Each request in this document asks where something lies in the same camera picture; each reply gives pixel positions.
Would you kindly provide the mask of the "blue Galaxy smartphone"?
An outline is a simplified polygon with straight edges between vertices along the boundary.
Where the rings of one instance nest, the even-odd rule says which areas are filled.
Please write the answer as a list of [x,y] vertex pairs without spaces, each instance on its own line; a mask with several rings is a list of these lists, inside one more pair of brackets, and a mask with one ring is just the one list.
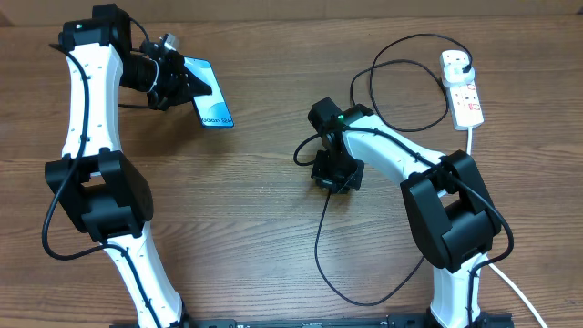
[[204,128],[233,128],[234,120],[230,114],[220,85],[209,61],[186,57],[185,67],[198,79],[210,86],[209,95],[193,97],[193,104]]

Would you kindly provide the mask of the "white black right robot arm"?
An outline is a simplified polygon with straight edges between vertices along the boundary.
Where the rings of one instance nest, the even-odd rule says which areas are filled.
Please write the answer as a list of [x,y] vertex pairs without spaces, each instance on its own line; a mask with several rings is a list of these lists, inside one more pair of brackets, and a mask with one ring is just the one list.
[[399,185],[414,242],[434,268],[433,299],[425,313],[390,314],[387,327],[511,327],[509,314],[478,305],[481,269],[493,239],[507,224],[496,210],[473,158],[425,149],[388,128],[373,111],[345,111],[326,97],[308,119],[322,139],[312,178],[329,194],[361,187],[371,165]]

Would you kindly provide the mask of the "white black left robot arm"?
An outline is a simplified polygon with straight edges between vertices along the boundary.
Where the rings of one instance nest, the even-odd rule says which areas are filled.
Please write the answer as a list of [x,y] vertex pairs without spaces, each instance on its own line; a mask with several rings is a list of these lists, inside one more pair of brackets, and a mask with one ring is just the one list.
[[[45,164],[54,193],[41,232],[45,252],[73,261],[105,252],[116,266],[136,307],[138,327],[192,327],[195,322],[165,273],[153,241],[151,189],[124,155],[119,138],[118,91],[146,94],[153,110],[213,93],[209,76],[185,65],[173,40],[144,40],[132,46],[136,24],[115,4],[96,5],[89,19],[64,23],[53,48],[66,56],[71,82],[70,117],[61,158]],[[93,247],[59,254],[48,240],[56,207]]]

